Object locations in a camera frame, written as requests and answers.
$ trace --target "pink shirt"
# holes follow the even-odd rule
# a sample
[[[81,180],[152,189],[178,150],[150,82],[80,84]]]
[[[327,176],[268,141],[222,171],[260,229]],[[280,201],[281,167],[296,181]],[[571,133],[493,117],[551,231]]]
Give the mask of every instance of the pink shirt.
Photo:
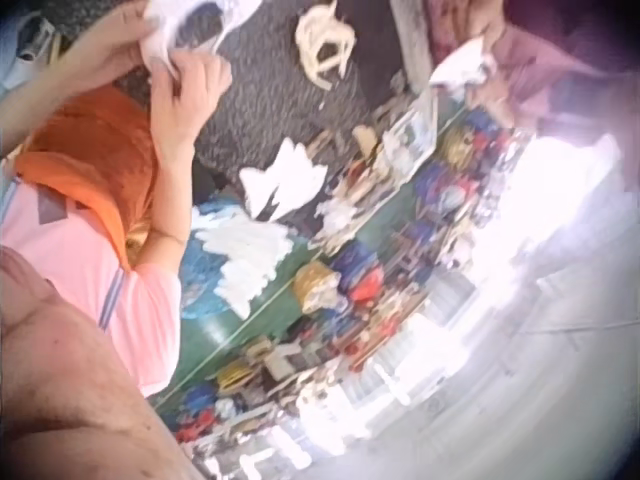
[[[119,261],[90,210],[46,187],[19,184],[0,228],[3,245],[98,323]],[[180,293],[177,275],[139,265],[125,276],[110,318],[107,334],[145,396],[165,388],[178,363]]]

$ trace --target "gray carpet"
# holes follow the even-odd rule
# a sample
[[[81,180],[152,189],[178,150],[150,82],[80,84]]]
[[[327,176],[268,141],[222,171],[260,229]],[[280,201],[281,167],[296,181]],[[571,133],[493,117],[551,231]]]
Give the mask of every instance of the gray carpet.
[[[44,0],[44,13],[75,38],[118,0]],[[237,184],[246,165],[273,161],[286,136],[307,143],[324,128],[349,140],[351,129],[391,96],[389,82],[402,57],[388,0],[341,0],[338,17],[356,30],[358,43],[347,76],[331,92],[313,86],[298,62],[293,34],[298,16],[317,0],[265,0],[258,12],[224,41],[221,53],[231,62],[234,84],[197,144],[199,159]],[[132,97],[148,103],[146,73],[120,82]],[[316,160],[335,173],[345,151],[327,149]]]

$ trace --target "forearm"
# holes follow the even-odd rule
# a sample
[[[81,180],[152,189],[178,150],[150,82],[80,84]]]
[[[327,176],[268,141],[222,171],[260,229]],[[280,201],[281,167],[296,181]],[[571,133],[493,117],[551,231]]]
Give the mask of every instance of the forearm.
[[[151,207],[149,236],[138,263],[154,263],[178,272],[191,231],[191,158],[193,149],[180,161],[160,167]]]
[[[5,157],[42,125],[72,92],[60,69],[50,67],[0,102],[0,155]]]

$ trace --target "person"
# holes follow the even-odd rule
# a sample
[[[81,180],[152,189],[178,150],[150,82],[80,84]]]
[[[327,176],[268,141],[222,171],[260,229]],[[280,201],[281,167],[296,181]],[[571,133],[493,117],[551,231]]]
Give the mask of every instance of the person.
[[[176,86],[153,61],[149,120],[111,85],[141,64],[139,41],[158,27],[144,8],[116,8],[0,104],[2,157],[24,143],[3,172],[0,242],[106,333],[148,396],[178,361],[194,142],[231,70],[219,56],[176,50]],[[131,258],[127,234],[141,224],[146,239]]]
[[[0,319],[0,477],[204,478],[113,342],[7,247],[0,247]]]
[[[470,108],[482,106],[503,127],[576,146],[611,133],[623,154],[627,187],[637,189],[640,82],[625,70],[637,66],[637,52],[588,25],[597,3],[428,0],[433,53],[439,63],[462,42],[482,36],[498,68],[486,83],[467,89]]]

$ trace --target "orange headscarf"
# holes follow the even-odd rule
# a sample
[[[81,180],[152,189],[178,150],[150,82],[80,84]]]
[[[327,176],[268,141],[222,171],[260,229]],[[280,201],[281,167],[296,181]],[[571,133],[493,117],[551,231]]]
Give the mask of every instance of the orange headscarf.
[[[62,107],[15,160],[23,181],[90,208],[125,270],[127,234],[150,207],[156,168],[147,114],[113,86]]]

